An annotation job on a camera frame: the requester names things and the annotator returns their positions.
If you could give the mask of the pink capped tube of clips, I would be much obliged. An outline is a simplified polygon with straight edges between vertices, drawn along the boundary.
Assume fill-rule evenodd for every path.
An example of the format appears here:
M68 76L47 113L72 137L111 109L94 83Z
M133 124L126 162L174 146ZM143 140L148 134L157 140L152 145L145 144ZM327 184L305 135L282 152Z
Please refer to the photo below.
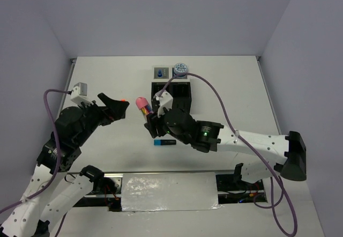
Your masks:
M136 99L136 106L141 111L145 121L148 121L149 115L153 114L152 107L150 103L144 97L138 97Z

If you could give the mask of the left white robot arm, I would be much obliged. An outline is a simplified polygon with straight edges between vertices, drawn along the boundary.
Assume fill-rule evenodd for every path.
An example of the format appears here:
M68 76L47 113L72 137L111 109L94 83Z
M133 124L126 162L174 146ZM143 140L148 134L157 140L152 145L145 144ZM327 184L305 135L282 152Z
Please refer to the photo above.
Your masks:
M125 117L129 102L98 94L103 106L84 94L72 94L74 106L64 108L37 158L34 173L21 200L8 206L12 213L1 224L1 236L49 236L54 226L85 195L114 194L115 182L100 169L88 165L75 176L56 198L51 196L81 154L81 146L99 126L107 126Z

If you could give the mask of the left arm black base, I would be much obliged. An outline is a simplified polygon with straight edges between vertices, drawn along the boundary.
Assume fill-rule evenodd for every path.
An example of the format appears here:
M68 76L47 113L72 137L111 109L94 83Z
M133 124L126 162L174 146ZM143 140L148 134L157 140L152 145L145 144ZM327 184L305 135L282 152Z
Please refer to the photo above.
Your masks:
M110 177L107 184L80 199L75 208L105 208L110 212L121 212L122 177Z

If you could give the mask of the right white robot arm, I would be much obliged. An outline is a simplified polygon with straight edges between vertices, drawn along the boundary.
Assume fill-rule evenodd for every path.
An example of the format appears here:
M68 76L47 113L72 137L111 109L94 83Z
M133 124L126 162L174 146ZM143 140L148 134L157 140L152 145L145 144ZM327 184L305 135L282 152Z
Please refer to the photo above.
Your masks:
M297 131L287 135L262 135L232 131L229 126L197 121L182 109L165 110L162 115L146 116L145 128L152 138L171 135L193 149L208 153L236 152L256 155L257 162L239 162L234 169L233 184L245 189L260 179L281 176L302 182L307 179L306 146Z

